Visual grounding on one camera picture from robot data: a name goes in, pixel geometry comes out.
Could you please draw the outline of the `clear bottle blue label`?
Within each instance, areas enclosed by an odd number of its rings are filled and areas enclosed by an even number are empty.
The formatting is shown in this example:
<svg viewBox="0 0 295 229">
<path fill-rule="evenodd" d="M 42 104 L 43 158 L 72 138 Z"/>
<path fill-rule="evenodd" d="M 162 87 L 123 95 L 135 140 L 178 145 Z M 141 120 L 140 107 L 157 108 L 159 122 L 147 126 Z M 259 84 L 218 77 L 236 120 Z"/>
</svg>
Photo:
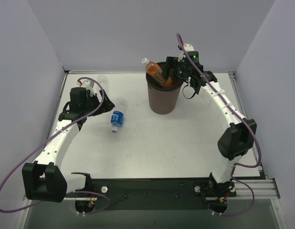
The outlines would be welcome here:
<svg viewBox="0 0 295 229">
<path fill-rule="evenodd" d="M 111 116 L 112 133 L 117 133 L 119 128 L 123 125 L 124 116 L 126 113 L 127 102 L 124 98 L 117 98 L 114 111 Z"/>
</svg>

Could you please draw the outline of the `orange tea bottle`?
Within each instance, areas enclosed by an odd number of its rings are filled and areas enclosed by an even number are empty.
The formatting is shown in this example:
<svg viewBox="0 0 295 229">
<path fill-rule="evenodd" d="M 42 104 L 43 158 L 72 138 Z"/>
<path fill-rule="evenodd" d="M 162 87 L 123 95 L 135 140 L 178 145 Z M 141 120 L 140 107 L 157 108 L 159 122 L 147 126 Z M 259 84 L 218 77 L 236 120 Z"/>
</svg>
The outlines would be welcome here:
<svg viewBox="0 0 295 229">
<path fill-rule="evenodd" d="M 152 62 L 147 58 L 143 58 L 141 63 L 145 66 L 146 72 L 152 76 L 163 88 L 170 88 L 172 86 L 172 79 L 164 79 L 162 76 L 162 69 L 157 63 Z"/>
</svg>

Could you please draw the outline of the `clear unlabelled plastic bottle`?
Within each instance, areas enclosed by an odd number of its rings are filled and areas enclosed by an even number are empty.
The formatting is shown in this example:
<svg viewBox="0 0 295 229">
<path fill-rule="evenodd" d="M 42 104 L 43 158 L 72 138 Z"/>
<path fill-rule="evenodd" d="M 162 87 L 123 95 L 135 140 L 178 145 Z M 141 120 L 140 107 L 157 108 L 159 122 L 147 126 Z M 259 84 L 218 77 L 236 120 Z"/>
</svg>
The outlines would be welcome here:
<svg viewBox="0 0 295 229">
<path fill-rule="evenodd" d="M 109 81 L 107 79 L 107 76 L 106 75 L 99 75 L 97 77 L 97 81 L 99 82 L 99 84 L 103 88 L 106 95 L 109 95 Z"/>
</svg>

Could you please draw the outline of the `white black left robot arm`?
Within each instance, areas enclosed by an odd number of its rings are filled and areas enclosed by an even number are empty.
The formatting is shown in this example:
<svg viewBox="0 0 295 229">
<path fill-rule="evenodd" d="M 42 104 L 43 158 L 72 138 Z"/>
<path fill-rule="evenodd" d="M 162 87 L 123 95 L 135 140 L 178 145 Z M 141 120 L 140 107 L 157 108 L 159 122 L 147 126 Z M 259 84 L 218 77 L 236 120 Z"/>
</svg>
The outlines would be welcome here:
<svg viewBox="0 0 295 229">
<path fill-rule="evenodd" d="M 74 191 L 84 197 L 91 194 L 93 185 L 90 174 L 63 173 L 61 165 L 72 140 L 81 131 L 87 118 L 113 110 L 115 105 L 105 90 L 99 92 L 101 99 L 90 87 L 71 89 L 70 100 L 58 116 L 50 141 L 32 163 L 25 163 L 22 167 L 27 199 L 59 203 L 66 194 Z"/>
</svg>

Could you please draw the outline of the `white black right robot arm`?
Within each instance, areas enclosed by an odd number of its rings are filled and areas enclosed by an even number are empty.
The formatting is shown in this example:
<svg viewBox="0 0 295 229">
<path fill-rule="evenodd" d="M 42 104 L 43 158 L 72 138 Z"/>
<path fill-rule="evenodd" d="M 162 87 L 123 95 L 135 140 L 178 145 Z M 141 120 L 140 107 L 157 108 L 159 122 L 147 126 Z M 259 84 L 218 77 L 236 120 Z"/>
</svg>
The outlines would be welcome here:
<svg viewBox="0 0 295 229">
<path fill-rule="evenodd" d="M 221 122 L 224 133 L 217 146 L 221 161 L 210 174 L 210 187 L 221 190 L 230 186 L 240 160 L 253 147 L 257 124 L 248 120 L 230 102 L 211 71 L 204 71 L 198 51 L 188 51 L 188 56 L 166 58 L 163 77 L 180 79 L 194 89 L 194 93 L 208 102 Z"/>
</svg>

